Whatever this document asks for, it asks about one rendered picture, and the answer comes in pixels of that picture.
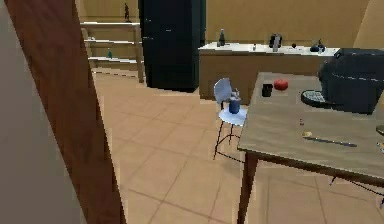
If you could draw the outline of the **tan kitchen counter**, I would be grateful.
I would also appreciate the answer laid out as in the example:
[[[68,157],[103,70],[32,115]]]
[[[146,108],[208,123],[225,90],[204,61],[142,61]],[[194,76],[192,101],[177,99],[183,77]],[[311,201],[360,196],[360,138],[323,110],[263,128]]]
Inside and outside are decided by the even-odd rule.
[[[282,46],[273,52],[268,45],[227,43],[218,47],[216,42],[199,48],[199,95],[214,100],[214,84],[229,78],[233,88],[240,90],[243,104],[248,104],[259,72],[315,75],[320,65],[332,57],[338,48],[324,52],[311,52],[309,47]]]

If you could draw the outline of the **pale blue chair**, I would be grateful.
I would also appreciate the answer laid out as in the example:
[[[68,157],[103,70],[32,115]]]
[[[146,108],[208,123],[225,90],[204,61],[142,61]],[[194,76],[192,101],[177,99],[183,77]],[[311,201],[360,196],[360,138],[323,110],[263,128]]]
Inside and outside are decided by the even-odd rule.
[[[220,152],[218,149],[219,145],[224,140],[228,140],[228,142],[231,142],[233,137],[240,138],[239,135],[236,135],[233,133],[233,128],[235,126],[242,127],[244,125],[244,122],[245,122],[245,119],[247,116],[247,110],[242,108],[241,105],[240,105],[240,110],[237,114],[232,114],[229,112],[229,101],[230,101],[231,93],[235,89],[232,88],[231,81],[229,78],[219,79],[214,84],[214,87],[213,87],[215,100],[220,105],[220,112],[218,113],[218,118],[221,120],[216,144],[214,147],[213,158],[216,158],[216,155],[219,154],[219,155],[222,155],[224,157],[227,157],[227,158],[230,158],[232,160],[239,162],[239,159],[236,159],[234,157],[226,155],[225,153]],[[223,126],[225,123],[230,125],[230,132],[227,135],[222,136],[221,133],[222,133]]]

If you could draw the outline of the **blue spray bottle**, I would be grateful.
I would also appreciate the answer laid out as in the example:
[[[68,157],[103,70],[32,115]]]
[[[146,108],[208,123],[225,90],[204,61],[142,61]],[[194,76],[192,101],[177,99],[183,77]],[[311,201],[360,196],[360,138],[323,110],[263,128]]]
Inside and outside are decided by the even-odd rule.
[[[240,110],[240,92],[235,89],[231,93],[230,101],[229,101],[229,112],[232,114],[237,114]]]

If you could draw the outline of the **black fridge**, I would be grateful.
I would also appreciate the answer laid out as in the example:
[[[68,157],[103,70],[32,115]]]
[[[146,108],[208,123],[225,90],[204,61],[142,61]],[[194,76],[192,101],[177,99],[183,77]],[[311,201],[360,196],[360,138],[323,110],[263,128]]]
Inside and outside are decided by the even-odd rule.
[[[138,0],[138,8],[147,86],[194,92],[206,0]]]

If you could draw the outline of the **red tomato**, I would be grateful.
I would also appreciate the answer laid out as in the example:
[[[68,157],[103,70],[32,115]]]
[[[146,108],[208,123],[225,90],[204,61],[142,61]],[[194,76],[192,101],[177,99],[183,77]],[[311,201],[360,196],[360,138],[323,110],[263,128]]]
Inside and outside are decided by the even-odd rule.
[[[288,81],[284,79],[276,79],[273,82],[273,86],[276,90],[284,91],[288,88]]]

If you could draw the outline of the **pale wooden shelf unit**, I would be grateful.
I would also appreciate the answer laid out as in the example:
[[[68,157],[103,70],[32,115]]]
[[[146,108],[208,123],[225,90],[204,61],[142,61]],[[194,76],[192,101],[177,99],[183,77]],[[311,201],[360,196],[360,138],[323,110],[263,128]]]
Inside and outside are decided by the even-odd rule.
[[[84,45],[93,73],[145,81],[140,24],[136,22],[81,22]],[[110,48],[113,58],[107,57]]]

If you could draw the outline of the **wooden dining table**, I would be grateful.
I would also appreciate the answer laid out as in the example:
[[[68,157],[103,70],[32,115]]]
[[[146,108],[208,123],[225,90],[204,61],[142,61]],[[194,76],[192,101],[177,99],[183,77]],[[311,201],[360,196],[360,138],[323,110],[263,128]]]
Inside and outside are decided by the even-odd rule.
[[[245,153],[237,224],[244,224],[260,160],[384,188],[384,108],[371,115],[301,101],[315,76],[257,75],[238,149]]]

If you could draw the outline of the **brown wooden room door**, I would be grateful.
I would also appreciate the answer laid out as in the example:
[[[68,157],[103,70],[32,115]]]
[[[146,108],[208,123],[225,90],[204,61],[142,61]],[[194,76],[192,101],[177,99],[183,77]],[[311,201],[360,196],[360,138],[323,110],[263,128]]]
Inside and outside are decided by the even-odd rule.
[[[87,224],[126,224],[75,0],[4,0]]]

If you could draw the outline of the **dark table knife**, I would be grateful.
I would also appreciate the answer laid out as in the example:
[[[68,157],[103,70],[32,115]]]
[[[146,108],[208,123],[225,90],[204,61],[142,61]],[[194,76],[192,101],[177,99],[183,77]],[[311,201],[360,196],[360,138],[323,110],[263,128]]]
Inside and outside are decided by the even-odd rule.
[[[316,137],[303,137],[303,139],[316,141],[316,142],[322,142],[322,143],[330,143],[330,144],[336,144],[336,145],[342,145],[346,147],[357,147],[357,144],[349,143],[349,142],[340,142],[340,141],[334,141],[334,140],[327,140],[327,139],[320,139]]]

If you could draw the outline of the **black coffee machine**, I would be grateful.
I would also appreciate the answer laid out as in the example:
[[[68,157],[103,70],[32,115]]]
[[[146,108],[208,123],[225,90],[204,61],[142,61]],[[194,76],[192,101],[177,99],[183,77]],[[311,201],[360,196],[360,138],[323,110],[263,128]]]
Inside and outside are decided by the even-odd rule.
[[[384,50],[340,48],[317,77],[321,89],[303,91],[304,104],[371,115],[384,92]]]

